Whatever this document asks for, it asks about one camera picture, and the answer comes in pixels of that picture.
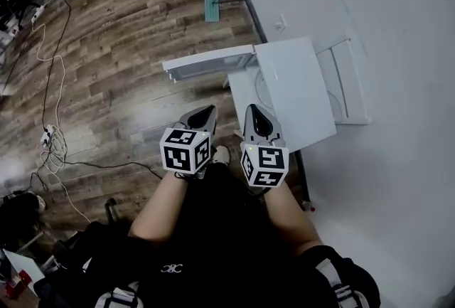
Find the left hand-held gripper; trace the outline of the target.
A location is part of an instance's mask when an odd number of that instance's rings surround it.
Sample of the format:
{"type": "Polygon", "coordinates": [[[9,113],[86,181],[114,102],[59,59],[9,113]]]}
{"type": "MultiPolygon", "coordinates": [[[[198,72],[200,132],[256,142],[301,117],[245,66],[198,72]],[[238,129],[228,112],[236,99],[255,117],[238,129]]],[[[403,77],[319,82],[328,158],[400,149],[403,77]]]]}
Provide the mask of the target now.
{"type": "Polygon", "coordinates": [[[215,105],[185,113],[174,126],[166,128],[160,150],[163,168],[194,179],[202,179],[213,155],[213,136],[218,111],[215,105]]]}

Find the person's right forearm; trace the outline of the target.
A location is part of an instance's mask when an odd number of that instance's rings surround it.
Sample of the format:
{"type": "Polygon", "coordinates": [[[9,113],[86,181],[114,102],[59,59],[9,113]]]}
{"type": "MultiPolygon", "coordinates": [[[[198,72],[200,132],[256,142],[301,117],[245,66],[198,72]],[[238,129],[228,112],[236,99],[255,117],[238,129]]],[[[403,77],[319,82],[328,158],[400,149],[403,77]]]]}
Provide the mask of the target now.
{"type": "Polygon", "coordinates": [[[323,245],[316,228],[285,181],[279,187],[271,188],[264,200],[269,219],[296,255],[323,245]]]}

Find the person's black clothing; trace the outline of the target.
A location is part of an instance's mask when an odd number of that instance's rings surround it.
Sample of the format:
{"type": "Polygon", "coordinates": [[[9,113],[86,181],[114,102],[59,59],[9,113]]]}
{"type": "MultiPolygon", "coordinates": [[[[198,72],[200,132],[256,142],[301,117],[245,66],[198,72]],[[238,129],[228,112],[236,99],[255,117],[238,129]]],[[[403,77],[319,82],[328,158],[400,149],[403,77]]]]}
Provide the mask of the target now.
{"type": "Polygon", "coordinates": [[[166,243],[112,233],[83,265],[35,283],[39,308],[380,308],[350,258],[323,242],[296,255],[228,166],[174,175],[188,189],[166,243]]]}

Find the white metal frame rack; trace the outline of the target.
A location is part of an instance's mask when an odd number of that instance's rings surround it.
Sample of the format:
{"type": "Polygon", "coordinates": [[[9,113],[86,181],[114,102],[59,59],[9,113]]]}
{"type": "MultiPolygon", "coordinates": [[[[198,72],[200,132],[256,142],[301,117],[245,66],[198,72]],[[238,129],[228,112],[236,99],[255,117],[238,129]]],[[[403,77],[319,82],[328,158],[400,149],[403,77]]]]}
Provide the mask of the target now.
{"type": "Polygon", "coordinates": [[[351,39],[343,38],[316,52],[336,124],[370,124],[351,39]]]}

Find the person's left forearm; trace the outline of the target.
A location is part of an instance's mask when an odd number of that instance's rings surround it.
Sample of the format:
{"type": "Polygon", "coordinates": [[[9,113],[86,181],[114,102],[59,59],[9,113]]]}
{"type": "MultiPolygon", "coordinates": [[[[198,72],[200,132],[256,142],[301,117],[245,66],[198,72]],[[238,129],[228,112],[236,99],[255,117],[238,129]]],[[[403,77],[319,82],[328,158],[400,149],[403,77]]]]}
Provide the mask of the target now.
{"type": "Polygon", "coordinates": [[[167,172],[134,219],[129,236],[163,245],[172,236],[183,205],[188,182],[167,172]]]}

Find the black rolling chair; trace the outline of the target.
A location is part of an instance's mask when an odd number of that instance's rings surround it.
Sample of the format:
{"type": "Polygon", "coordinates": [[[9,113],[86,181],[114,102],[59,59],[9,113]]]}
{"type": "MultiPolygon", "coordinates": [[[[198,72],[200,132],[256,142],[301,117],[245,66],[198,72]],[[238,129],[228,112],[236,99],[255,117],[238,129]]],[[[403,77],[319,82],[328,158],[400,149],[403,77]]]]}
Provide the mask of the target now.
{"type": "Polygon", "coordinates": [[[101,248],[117,227],[117,214],[114,207],[117,202],[110,198],[105,203],[107,223],[94,221],[84,230],[79,230],[66,240],[57,240],[52,249],[53,257],[59,265],[68,268],[71,265],[85,263],[92,254],[101,248]]]}

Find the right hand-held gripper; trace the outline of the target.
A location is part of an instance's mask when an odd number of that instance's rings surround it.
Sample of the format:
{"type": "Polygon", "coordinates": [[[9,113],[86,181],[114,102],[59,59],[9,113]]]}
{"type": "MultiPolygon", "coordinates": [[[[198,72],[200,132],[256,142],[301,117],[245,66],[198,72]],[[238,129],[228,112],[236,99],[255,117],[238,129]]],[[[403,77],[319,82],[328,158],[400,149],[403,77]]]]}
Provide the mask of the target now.
{"type": "Polygon", "coordinates": [[[251,104],[245,112],[241,166],[251,187],[275,188],[289,170],[289,149],[277,118],[251,104]]]}

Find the glass turntable plate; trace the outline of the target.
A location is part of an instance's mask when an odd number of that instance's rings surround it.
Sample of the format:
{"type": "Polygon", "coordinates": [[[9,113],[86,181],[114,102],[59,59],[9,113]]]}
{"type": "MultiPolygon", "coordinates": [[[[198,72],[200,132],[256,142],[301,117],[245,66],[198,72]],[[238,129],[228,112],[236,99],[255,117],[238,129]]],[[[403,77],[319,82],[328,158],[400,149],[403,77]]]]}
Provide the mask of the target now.
{"type": "Polygon", "coordinates": [[[260,68],[257,69],[254,85],[256,96],[257,99],[259,100],[259,103],[264,108],[267,108],[269,111],[272,111],[274,109],[272,99],[260,68]]]}

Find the white board panel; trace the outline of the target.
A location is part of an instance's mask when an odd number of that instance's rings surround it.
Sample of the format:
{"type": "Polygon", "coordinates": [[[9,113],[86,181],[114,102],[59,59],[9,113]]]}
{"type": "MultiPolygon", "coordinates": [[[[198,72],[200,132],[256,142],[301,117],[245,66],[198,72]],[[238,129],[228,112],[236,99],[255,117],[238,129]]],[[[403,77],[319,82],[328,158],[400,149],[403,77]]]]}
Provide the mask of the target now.
{"type": "Polygon", "coordinates": [[[30,257],[26,257],[18,253],[13,253],[6,249],[3,249],[3,251],[17,273],[23,270],[31,278],[31,283],[28,287],[32,293],[36,294],[33,285],[45,277],[40,267],[30,257]]]}

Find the person's white shoe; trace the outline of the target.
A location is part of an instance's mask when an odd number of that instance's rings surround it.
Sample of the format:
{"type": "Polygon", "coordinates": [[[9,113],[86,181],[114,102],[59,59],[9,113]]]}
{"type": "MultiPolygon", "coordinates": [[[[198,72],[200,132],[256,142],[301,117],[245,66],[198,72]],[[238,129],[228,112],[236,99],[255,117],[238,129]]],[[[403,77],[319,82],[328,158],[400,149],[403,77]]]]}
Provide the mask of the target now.
{"type": "Polygon", "coordinates": [[[228,166],[230,164],[230,151],[226,146],[219,145],[215,149],[215,153],[212,158],[214,164],[224,164],[228,166]]]}

